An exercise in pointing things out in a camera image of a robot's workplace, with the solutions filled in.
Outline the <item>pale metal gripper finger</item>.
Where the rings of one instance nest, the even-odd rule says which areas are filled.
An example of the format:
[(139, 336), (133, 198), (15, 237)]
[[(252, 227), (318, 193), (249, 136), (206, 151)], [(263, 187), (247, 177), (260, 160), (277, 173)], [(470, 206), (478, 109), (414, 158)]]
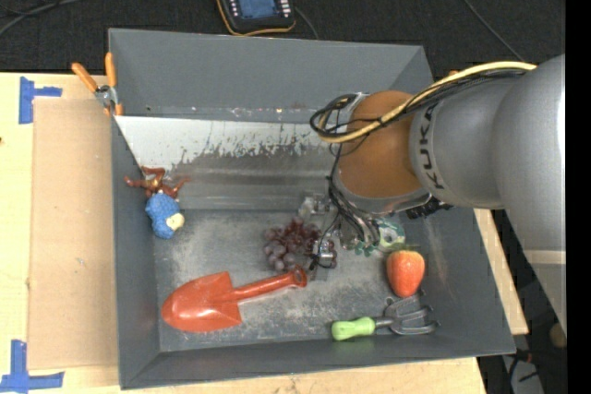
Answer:
[(332, 239), (322, 239), (315, 255), (315, 280), (326, 281), (337, 266), (337, 252)]
[(325, 195), (305, 195), (299, 207), (302, 219), (312, 219), (317, 216), (327, 216), (332, 211), (332, 203)]

